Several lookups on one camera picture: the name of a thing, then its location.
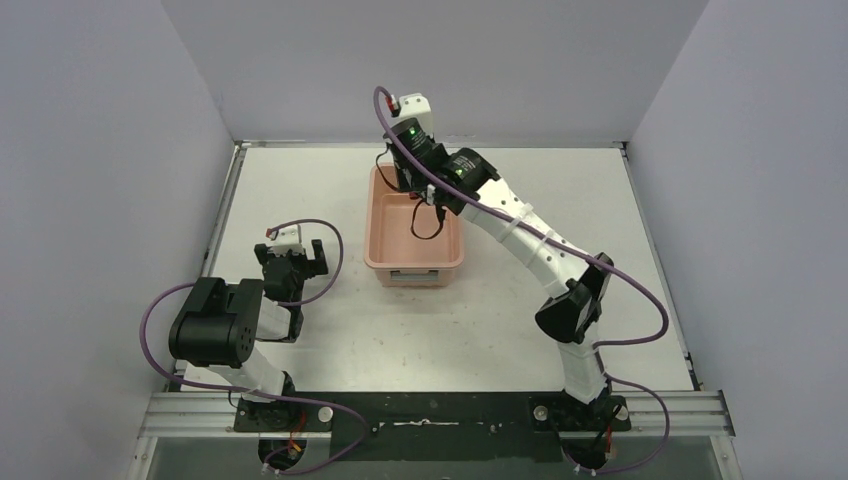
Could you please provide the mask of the pink plastic bin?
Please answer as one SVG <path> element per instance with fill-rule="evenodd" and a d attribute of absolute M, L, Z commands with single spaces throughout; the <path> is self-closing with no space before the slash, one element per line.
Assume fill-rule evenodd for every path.
<path fill-rule="evenodd" d="M 385 287 L 444 287 L 465 259 L 464 227 L 448 213 L 442 228 L 435 210 L 385 184 L 394 167 L 372 168 L 365 226 L 365 264 Z"/>

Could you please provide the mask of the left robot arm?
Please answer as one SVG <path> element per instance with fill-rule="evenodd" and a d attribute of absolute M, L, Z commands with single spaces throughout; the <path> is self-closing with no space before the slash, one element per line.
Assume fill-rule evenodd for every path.
<path fill-rule="evenodd" d="M 293 429 L 307 420 L 291 376 L 258 351 L 257 341 L 295 342 L 302 329 L 302 299 L 307 280 L 328 274 L 319 239 L 307 253 L 299 238 L 257 244 L 259 279 L 229 284 L 201 277 L 172 323 L 168 346 L 177 360 L 207 368 L 229 385 L 243 388 L 241 419 L 273 431 Z"/>

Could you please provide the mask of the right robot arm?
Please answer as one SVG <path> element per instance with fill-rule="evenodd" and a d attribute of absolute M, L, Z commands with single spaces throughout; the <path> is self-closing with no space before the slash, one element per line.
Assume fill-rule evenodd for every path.
<path fill-rule="evenodd" d="M 498 170 L 470 148 L 453 153 L 415 118 L 383 135 L 403 193 L 476 225 L 519 260 L 547 298 L 534 316 L 557 343 L 565 376 L 563 421 L 606 432 L 629 422 L 625 400 L 612 393 L 595 344 L 601 302 L 614 272 L 605 253 L 590 255 L 550 229 Z"/>

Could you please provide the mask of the aluminium front rail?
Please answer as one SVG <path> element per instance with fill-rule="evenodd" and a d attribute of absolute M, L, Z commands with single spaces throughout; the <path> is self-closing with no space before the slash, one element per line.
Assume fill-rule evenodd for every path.
<path fill-rule="evenodd" d="M 660 405 L 644 392 L 622 391 L 632 429 L 628 436 L 659 435 L 663 431 Z M 703 391 L 665 391 L 672 436 L 736 435 L 723 394 Z M 240 416 L 225 393 L 164 392 L 151 396 L 140 438 L 281 438 L 280 432 L 240 431 Z"/>

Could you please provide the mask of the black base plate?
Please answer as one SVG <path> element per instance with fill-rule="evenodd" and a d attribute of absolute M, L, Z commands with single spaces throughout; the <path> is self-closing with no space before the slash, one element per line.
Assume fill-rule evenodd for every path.
<path fill-rule="evenodd" d="M 234 431 L 328 435 L 331 453 L 355 440 L 347 461 L 559 462 L 600 460 L 609 432 L 631 428 L 612 395 L 584 405 L 563 392 L 307 392 L 307 403 L 238 403 Z"/>

